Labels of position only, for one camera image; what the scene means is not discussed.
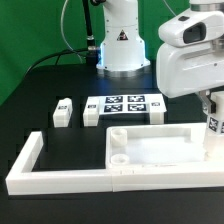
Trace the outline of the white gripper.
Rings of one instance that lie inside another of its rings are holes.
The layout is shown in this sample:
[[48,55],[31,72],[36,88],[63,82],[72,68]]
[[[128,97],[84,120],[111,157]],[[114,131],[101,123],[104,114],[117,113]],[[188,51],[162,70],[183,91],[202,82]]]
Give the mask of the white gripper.
[[224,85],[224,49],[214,44],[223,35],[221,11],[184,11],[161,25],[159,37],[164,43],[156,59],[159,90],[169,98],[198,92],[203,112],[215,113],[216,103],[207,89]]

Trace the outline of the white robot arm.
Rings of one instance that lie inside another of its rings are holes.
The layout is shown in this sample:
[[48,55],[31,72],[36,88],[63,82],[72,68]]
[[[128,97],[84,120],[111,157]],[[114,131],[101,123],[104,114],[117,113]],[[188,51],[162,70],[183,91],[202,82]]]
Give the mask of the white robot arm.
[[[97,1],[105,19],[98,72],[130,77],[149,66],[138,31],[138,0]],[[224,86],[224,0],[189,3],[158,29],[163,44],[156,58],[157,86],[169,98],[197,94],[205,112],[212,114],[218,103],[209,91]]]

